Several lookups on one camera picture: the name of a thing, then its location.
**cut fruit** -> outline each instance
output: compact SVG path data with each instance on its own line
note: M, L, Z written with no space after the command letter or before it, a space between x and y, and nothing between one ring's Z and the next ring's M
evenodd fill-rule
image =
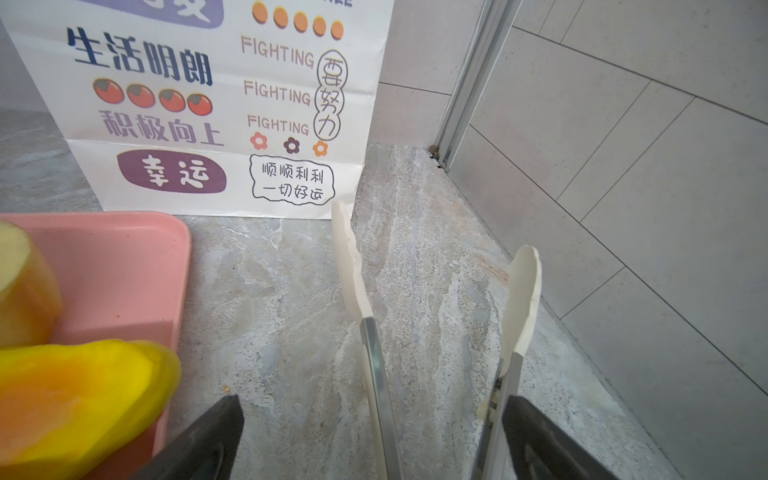
M56 279L32 238L0 220L0 348L47 343L62 308Z
M0 349L0 478L77 480L142 433L181 378L145 340Z

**yellow mango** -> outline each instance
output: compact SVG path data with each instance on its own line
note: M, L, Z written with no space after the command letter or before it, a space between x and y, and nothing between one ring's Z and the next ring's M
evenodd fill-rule
M0 478L77 480L142 433L181 378L160 344L0 349Z
M61 309L56 279L32 238L0 220L0 347L47 343Z

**flower illustration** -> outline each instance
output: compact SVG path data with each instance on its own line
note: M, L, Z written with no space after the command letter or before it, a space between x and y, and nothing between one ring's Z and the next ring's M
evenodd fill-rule
M328 144L322 140L318 140L312 149L316 157L325 157L328 154Z
M266 148L266 137L259 132L255 132L250 138L250 143L253 144L253 148L257 150L263 150Z
M289 154L299 153L299 141L296 138L288 137L288 140L286 140L286 143L284 143L283 146Z

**orange flower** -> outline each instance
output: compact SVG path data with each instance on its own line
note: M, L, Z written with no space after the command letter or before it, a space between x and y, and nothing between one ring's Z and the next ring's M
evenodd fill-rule
M250 138L250 143L253 144L253 148L257 150L264 150L266 148L266 137L259 132L254 132Z
M315 157L325 157L328 154L328 144L318 140L312 149L315 151Z

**gray stone surface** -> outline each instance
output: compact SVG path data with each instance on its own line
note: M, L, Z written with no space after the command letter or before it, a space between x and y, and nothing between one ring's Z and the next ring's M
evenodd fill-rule
M424 151L372 145L367 162L353 229L406 478L469 478L508 258ZM0 111L0 211L65 210L98 202L50 116ZM374 478L330 222L182 219L193 249L169 438L231 390L246 417L235 479ZM677 477L543 308L521 392L621 478Z

